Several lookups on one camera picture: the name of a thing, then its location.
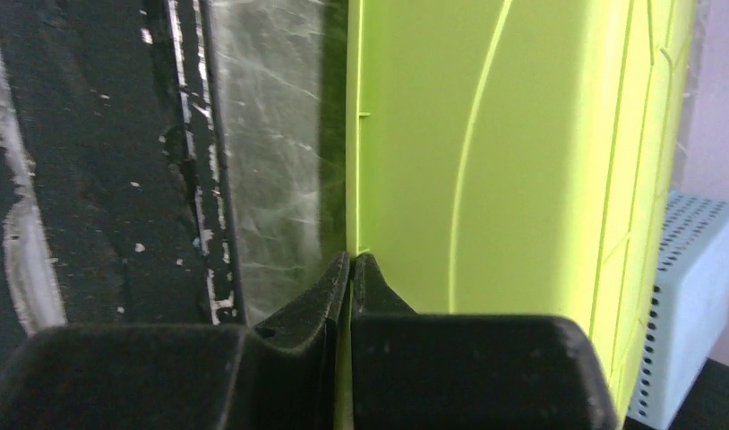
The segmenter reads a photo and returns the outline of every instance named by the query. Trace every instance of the white perforated box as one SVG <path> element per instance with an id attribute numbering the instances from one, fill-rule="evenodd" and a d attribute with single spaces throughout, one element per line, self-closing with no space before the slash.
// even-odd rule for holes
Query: white perforated box
<path id="1" fill-rule="evenodd" d="M 723 331 L 729 308 L 729 202 L 671 193 L 647 343 L 629 417 L 665 430 Z"/>

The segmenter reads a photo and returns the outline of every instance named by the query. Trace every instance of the black plastic part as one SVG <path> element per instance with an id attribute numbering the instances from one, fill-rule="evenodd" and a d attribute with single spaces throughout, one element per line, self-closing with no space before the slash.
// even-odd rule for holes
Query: black plastic part
<path id="1" fill-rule="evenodd" d="M 371 255 L 351 321 L 357 430 L 617 427 L 595 352 L 574 322 L 410 313 Z M 398 314 L 398 309 L 405 312 Z"/>
<path id="2" fill-rule="evenodd" d="M 1 429 L 222 428 L 245 328 L 40 333 L 0 379 Z"/>
<path id="3" fill-rule="evenodd" d="M 147 0 L 162 3 L 161 0 Z M 209 268 L 207 275 L 213 285 L 214 300 L 233 300 L 233 306 L 221 307 L 216 311 L 220 323 L 244 323 L 244 304 L 240 303 L 238 254 L 236 234 L 233 226 L 232 193 L 227 180 L 225 148 L 220 139 L 221 131 L 215 128 L 216 106 L 211 103 L 214 92 L 210 88 L 211 46 L 204 30 L 209 27 L 203 0 L 178 0 L 168 3 L 170 29 L 181 34 L 171 46 L 182 50 L 182 75 L 178 79 L 178 97 L 181 100 L 183 126 L 193 146 L 193 156 L 188 158 L 192 166 L 193 204 L 198 218 L 199 230 L 209 230 L 211 239 L 201 243 L 203 259 Z"/>
<path id="4" fill-rule="evenodd" d="M 237 428 L 332 428 L 349 267 L 348 254 L 338 255 L 313 288 L 254 327 L 238 375 Z"/>
<path id="5" fill-rule="evenodd" d="M 0 378 L 0 430 L 332 427 L 349 257 L 253 329 L 70 326 L 27 342 Z"/>

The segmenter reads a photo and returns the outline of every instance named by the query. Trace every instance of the pink wall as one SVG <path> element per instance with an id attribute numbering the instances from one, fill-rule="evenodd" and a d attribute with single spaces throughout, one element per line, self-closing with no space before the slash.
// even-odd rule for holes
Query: pink wall
<path id="1" fill-rule="evenodd" d="M 729 201 L 729 0 L 710 6 L 695 103 L 681 191 Z M 729 325 L 712 358 L 729 365 Z"/>

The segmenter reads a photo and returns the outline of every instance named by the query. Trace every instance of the clear plastic sheet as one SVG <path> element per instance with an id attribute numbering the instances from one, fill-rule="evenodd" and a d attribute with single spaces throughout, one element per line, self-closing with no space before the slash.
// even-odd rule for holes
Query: clear plastic sheet
<path id="1" fill-rule="evenodd" d="M 691 52 L 686 74 L 686 89 L 683 92 L 681 121 L 679 122 L 675 159 L 673 161 L 671 188 L 674 190 L 680 189 L 683 170 L 686 166 L 691 116 L 694 112 L 694 105 L 699 92 L 699 71 L 702 67 L 702 48 L 705 45 L 705 36 L 707 35 L 710 3 L 712 3 L 712 0 L 697 1 L 697 19 L 694 22 L 694 36 L 691 41 Z"/>
<path id="2" fill-rule="evenodd" d="M 346 0 L 209 0 L 249 323 L 345 249 Z"/>

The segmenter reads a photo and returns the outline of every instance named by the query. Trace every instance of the lime green plastic bin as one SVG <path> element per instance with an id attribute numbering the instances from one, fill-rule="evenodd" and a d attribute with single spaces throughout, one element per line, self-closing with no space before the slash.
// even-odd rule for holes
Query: lime green plastic bin
<path id="1" fill-rule="evenodd" d="M 693 0 L 354 0 L 350 250 L 418 312 L 558 314 L 639 370 Z"/>

